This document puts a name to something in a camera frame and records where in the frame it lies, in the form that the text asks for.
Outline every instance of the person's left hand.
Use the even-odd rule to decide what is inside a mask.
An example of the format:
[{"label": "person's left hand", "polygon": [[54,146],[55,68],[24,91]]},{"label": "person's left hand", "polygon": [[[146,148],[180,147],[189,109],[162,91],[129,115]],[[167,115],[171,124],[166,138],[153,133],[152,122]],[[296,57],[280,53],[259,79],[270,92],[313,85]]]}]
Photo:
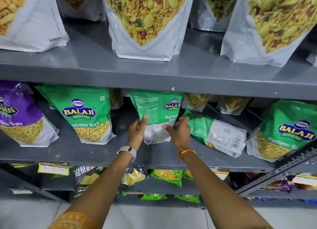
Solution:
[{"label": "person's left hand", "polygon": [[142,121],[140,121],[140,118],[138,118],[135,122],[133,122],[132,125],[130,125],[128,131],[129,138],[126,144],[127,146],[132,147],[133,149],[138,151],[143,140],[145,126],[148,120],[149,116],[144,115]]}]

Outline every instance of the hand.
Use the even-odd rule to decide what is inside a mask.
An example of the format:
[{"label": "hand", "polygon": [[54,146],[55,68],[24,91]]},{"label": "hand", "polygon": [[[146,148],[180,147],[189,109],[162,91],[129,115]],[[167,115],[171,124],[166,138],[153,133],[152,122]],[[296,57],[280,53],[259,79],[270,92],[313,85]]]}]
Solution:
[{"label": "hand", "polygon": [[170,125],[163,125],[163,128],[171,135],[177,151],[191,148],[191,128],[188,126],[188,121],[188,116],[181,116],[175,123],[174,129]]},{"label": "hand", "polygon": [[128,131],[128,142],[126,144],[127,146],[130,146],[136,151],[138,151],[140,144],[143,140],[145,126],[148,120],[149,116],[144,115],[142,122],[140,122],[140,118],[138,118],[135,122],[133,122],[132,125],[130,125]]}]

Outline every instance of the person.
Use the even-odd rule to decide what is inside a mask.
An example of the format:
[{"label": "person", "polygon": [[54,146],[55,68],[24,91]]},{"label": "person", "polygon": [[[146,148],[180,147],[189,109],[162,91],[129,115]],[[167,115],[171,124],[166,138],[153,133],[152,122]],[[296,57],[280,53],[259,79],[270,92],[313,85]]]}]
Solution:
[{"label": "person", "polygon": [[[174,128],[164,125],[176,150],[187,165],[216,229],[268,229],[269,223],[234,190],[213,173],[191,149],[189,117],[182,116]],[[148,116],[138,118],[128,130],[127,146],[139,149]],[[101,176],[61,215],[49,229],[101,229],[132,155],[121,151]]]}]

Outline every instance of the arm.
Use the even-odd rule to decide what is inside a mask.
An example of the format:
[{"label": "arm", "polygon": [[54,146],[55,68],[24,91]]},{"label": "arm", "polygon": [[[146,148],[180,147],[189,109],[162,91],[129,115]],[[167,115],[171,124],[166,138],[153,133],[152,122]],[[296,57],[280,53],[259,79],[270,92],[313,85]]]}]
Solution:
[{"label": "arm", "polygon": [[[177,151],[190,145],[189,117],[182,116],[173,129],[165,125]],[[271,225],[234,190],[213,173],[196,155],[189,151],[182,158],[195,179],[208,213],[217,229],[272,228]]]},{"label": "arm", "polygon": [[[139,149],[147,121],[148,116],[145,115],[141,123],[138,118],[130,126],[127,146],[133,147],[136,151]],[[66,212],[81,212],[92,220],[94,228],[102,228],[131,158],[129,152],[120,152],[104,173],[87,191],[83,192]]]}]

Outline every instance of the tile floor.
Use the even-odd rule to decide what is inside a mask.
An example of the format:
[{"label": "tile floor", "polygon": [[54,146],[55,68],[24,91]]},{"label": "tile floor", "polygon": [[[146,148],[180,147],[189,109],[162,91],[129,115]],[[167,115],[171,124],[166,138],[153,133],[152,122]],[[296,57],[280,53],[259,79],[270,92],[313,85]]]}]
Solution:
[{"label": "tile floor", "polygon": [[[68,204],[0,200],[0,229],[46,229]],[[256,208],[275,229],[315,228],[317,210]],[[103,229],[214,229],[208,211],[199,208],[113,205]]]}]

